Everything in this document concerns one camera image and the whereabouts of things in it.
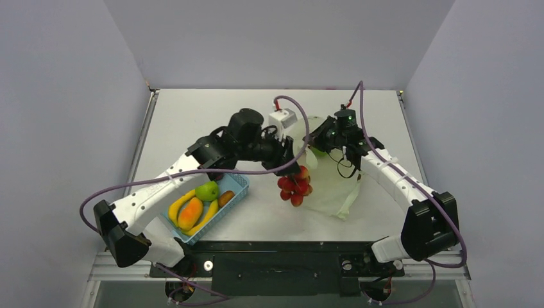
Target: plastic bag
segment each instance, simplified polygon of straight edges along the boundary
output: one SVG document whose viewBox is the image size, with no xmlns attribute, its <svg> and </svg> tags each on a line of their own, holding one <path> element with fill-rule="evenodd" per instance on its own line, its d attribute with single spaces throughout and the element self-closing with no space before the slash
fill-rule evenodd
<svg viewBox="0 0 544 308">
<path fill-rule="evenodd" d="M 312 132 L 325 119 L 312 116 L 308 120 L 310 132 Z M 295 155 L 304 143 L 304 121 L 299 120 L 293 124 L 287 131 L 287 135 L 294 140 L 293 155 Z M 346 220 L 350 207 L 359 195 L 362 172 L 356 171 L 351 178 L 343 178 L 339 172 L 349 176 L 354 167 L 350 167 L 351 163 L 345 160 L 338 163 L 340 159 L 342 159 L 340 150 L 332 150 L 328 155 L 312 151 L 311 148 L 305 149 L 305 154 L 298 159 L 298 163 L 310 171 L 313 192 L 310 196 L 304 197 L 302 207 Z"/>
</svg>

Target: cable tie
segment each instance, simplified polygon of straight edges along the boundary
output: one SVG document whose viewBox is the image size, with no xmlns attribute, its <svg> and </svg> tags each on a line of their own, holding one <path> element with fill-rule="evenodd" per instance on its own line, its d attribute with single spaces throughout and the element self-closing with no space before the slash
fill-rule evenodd
<svg viewBox="0 0 544 308">
<path fill-rule="evenodd" d="M 170 182 L 172 182 L 172 184 L 174 184 L 176 188 L 180 187 L 180 184 L 174 181 L 174 178 L 172 177 L 172 175 L 170 175 L 170 172 L 168 172 L 168 170 L 164 171 L 164 173 L 166 173 L 166 176 L 168 176 L 168 178 L 170 179 Z"/>
<path fill-rule="evenodd" d="M 408 175 L 403 175 L 401 176 L 396 182 L 395 182 L 395 186 L 402 180 L 404 180 Z"/>
<path fill-rule="evenodd" d="M 396 157 L 391 157 L 390 160 L 386 161 L 386 162 L 383 162 L 379 167 L 378 167 L 378 170 L 381 171 L 382 169 L 384 169 L 385 167 L 387 167 L 389 164 L 396 164 L 398 162 L 398 158 Z"/>
</svg>

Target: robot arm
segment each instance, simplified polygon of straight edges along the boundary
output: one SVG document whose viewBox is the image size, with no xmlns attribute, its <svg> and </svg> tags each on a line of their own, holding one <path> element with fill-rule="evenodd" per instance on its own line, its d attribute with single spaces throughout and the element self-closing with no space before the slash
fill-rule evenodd
<svg viewBox="0 0 544 308">
<path fill-rule="evenodd" d="M 270 170 L 293 159 L 292 138 L 277 139 L 262 130 L 263 122 L 260 113 L 242 109 L 231 117 L 228 126 L 199 138 L 187 153 L 158 176 L 168 176 L 169 181 L 144 187 L 113 203 L 102 200 L 96 204 L 97 228 L 117 265 L 123 268 L 144 259 L 171 267 L 183 258 L 183 249 L 173 237 L 160 236 L 146 228 L 151 223 L 154 230 L 165 229 L 157 218 L 160 213 L 187 191 L 221 174 L 198 173 L 176 178 L 173 175 L 196 169 L 233 169 L 239 160 L 259 161 Z M 299 172 L 298 164 L 293 164 L 275 174 Z"/>
<path fill-rule="evenodd" d="M 309 144 L 327 153 L 332 149 L 342 150 L 344 159 L 355 166 L 354 170 L 358 169 L 370 175 L 406 213 L 402 233 L 374 242 L 371 250 L 367 252 L 371 255 L 368 262 L 387 263 L 403 258 L 421 261 L 457 244 L 459 240 L 444 217 L 408 179 L 416 182 L 432 196 L 459 228 L 455 198 L 448 192 L 438 194 L 419 183 L 398 164 L 383 144 L 370 137 L 373 147 L 385 158 L 386 162 L 383 162 L 372 151 L 362 129 L 357 126 L 354 110 L 341 105 L 340 111 L 334 115 L 335 117 L 328 117 L 310 134 Z M 390 165 L 394 165 L 404 175 L 400 175 Z"/>
</svg>

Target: black metal base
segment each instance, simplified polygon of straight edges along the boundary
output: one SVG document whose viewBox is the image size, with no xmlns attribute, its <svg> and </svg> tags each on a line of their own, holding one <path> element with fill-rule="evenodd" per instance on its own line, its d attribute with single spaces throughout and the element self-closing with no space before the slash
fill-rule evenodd
<svg viewBox="0 0 544 308">
<path fill-rule="evenodd" d="M 172 270 L 186 277 L 195 264 L 195 277 L 213 277 L 212 289 L 228 296 L 360 296 L 359 277 L 404 276 L 392 263 L 365 263 L 370 244 L 199 241 L 183 246 L 187 256 Z M 206 261 L 213 263 L 212 270 L 205 270 Z M 149 275 L 170 277 L 153 266 Z"/>
</svg>

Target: banana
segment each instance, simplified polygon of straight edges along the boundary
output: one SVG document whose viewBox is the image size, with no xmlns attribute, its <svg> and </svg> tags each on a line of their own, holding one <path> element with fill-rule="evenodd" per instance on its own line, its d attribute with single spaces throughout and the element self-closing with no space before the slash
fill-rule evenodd
<svg viewBox="0 0 544 308">
<path fill-rule="evenodd" d="M 195 195 L 196 192 L 193 189 L 170 205 L 170 208 L 168 208 L 168 218 L 172 221 L 172 223 L 174 223 L 174 226 L 179 227 L 178 213 L 180 208 L 185 204 L 185 202 L 191 200 Z"/>
<path fill-rule="evenodd" d="M 204 219 L 202 219 L 202 221 L 192 227 L 189 231 L 183 231 L 183 234 L 185 235 L 188 235 L 188 236 L 193 236 L 196 232 L 198 232 L 198 230 L 200 230 L 202 227 L 204 227 L 204 225 L 206 225 L 206 223 L 212 219 L 212 217 L 214 217 L 215 214 L 217 214 L 217 212 L 219 212 L 219 202 L 217 202 L 217 199 L 212 201 L 212 203 L 210 204 L 210 208 L 208 209 L 208 212 L 206 212 L 206 216 L 204 216 Z"/>
</svg>

